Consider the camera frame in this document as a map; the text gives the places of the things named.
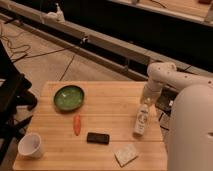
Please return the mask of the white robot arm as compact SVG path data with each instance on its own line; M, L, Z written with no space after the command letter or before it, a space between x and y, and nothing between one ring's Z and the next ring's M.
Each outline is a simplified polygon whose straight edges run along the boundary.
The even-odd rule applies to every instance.
M141 100L160 97L165 85L178 91L168 135L167 171L213 171L213 78L178 72L172 62L148 66Z

